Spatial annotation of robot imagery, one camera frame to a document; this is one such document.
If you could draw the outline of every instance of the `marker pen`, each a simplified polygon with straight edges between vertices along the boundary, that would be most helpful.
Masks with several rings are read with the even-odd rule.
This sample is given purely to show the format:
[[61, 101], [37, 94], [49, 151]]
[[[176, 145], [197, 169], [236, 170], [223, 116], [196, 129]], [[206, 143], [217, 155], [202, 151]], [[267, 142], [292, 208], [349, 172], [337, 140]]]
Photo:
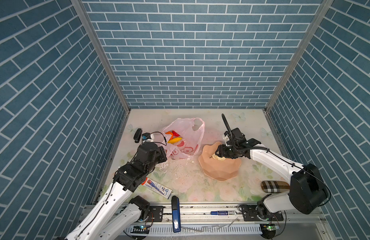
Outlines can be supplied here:
[[236, 211], [211, 211], [211, 215], [236, 215]]

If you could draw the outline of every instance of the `table surface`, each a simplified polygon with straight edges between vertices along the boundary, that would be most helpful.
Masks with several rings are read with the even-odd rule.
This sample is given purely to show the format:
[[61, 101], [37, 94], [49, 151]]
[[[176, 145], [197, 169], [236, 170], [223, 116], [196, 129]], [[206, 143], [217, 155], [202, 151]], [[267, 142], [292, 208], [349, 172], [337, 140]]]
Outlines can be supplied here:
[[[232, 129], [238, 127], [246, 139], [255, 138], [274, 152], [280, 153], [270, 131], [264, 113], [260, 109], [133, 109], [126, 123], [125, 131], [114, 160], [111, 164], [104, 188], [112, 182], [113, 174], [120, 166], [130, 161], [138, 144], [133, 136], [138, 128], [144, 132], [162, 131], [177, 118], [201, 118], [205, 122], [205, 134], [200, 151], [187, 159], [168, 159], [158, 164], [148, 177], [173, 190], [172, 195], [180, 202], [236, 202], [257, 201], [266, 195], [261, 189], [264, 180], [283, 180], [266, 166], [242, 157], [237, 177], [219, 182], [206, 176], [198, 162], [204, 145], [221, 141], [226, 127], [221, 114], [224, 113]], [[149, 202], [170, 202], [161, 195], [139, 186], [134, 194]]]

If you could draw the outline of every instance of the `brick wall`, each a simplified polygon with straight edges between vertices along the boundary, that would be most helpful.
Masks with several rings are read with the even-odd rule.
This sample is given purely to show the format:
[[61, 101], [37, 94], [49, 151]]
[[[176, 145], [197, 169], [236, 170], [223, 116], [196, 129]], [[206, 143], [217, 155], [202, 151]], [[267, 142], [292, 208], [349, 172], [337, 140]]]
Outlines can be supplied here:
[[132, 108], [264, 108], [321, 0], [84, 0]]
[[69, 0], [0, 0], [0, 239], [74, 228], [124, 115]]
[[334, 0], [270, 112], [288, 153], [320, 168], [338, 239], [370, 239], [370, 0]]

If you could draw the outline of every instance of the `black motor housing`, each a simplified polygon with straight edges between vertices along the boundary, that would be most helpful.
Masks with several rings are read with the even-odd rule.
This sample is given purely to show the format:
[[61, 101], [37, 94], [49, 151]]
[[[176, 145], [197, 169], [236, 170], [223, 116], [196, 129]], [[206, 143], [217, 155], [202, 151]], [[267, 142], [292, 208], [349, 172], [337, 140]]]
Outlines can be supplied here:
[[123, 190], [134, 192], [145, 181], [154, 167], [167, 160], [163, 147], [153, 142], [140, 144], [136, 156], [116, 172], [113, 180], [123, 185]]
[[308, 164], [303, 169], [310, 174], [303, 170], [293, 174], [289, 199], [298, 211], [309, 214], [328, 197], [328, 192], [316, 166]]

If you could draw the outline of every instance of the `plastic bag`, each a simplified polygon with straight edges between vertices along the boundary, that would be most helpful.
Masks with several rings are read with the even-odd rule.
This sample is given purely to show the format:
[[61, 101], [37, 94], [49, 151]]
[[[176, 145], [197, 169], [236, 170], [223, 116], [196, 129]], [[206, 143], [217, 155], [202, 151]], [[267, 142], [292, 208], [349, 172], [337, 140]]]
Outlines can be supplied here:
[[[197, 130], [193, 130], [194, 121], [198, 119], [202, 122]], [[172, 159], [188, 158], [197, 154], [201, 146], [202, 137], [205, 133], [205, 122], [201, 118], [177, 118], [169, 126], [163, 129], [163, 132], [177, 132], [182, 140], [175, 145], [167, 143], [163, 148], [167, 151], [166, 157]], [[170, 135], [165, 134], [167, 141]]]

